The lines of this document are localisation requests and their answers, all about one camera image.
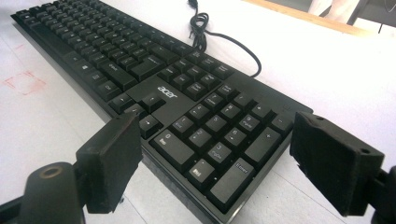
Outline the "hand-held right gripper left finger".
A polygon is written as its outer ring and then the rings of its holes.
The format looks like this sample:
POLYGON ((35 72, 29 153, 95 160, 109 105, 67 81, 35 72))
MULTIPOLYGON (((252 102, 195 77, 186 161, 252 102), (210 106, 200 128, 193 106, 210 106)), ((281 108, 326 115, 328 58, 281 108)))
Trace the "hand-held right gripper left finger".
POLYGON ((76 157, 81 203, 91 214, 114 212, 143 159, 138 116, 130 112, 113 118, 76 157))

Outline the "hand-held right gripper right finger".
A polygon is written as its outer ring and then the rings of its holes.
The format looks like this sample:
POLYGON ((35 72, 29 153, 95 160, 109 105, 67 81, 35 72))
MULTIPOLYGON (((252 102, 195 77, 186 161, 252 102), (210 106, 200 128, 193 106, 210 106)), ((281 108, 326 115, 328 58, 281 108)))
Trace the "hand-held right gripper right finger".
POLYGON ((385 155, 327 119, 296 113, 290 155, 340 215, 386 208, 385 155))

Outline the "black keyboard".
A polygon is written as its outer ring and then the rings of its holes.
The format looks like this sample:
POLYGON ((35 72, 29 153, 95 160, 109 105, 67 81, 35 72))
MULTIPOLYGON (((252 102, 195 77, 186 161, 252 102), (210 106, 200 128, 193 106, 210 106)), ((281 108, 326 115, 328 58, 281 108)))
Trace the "black keyboard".
POLYGON ((101 0, 14 20, 109 115, 137 115, 148 164, 204 222, 230 224, 290 143, 300 103, 101 0))

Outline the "wooden table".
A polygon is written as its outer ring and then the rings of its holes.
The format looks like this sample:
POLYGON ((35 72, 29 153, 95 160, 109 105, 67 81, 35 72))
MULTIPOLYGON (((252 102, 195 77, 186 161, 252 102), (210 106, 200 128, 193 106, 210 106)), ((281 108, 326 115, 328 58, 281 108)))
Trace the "wooden table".
POLYGON ((258 7, 265 7, 267 9, 273 10, 275 12, 285 14, 291 16, 293 18, 308 21, 314 23, 316 25, 326 27, 332 29, 334 31, 341 32, 343 34, 355 35, 355 36, 372 36, 375 33, 361 29, 359 27, 355 27, 352 25, 348 25, 345 23, 341 23, 339 21, 332 21, 329 19, 322 18, 320 16, 312 15, 307 12, 303 12, 298 9, 294 9, 291 7, 285 7, 276 3, 272 3, 267 0, 244 0, 250 4, 253 4, 258 7))

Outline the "desk with white frame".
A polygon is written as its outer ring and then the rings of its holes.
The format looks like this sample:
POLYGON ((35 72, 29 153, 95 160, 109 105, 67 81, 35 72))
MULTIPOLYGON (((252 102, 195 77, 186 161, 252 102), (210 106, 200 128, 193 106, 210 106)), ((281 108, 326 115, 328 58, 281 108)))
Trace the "desk with white frame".
POLYGON ((312 0, 308 12, 319 16, 327 8, 325 18, 347 23, 360 0, 312 0))

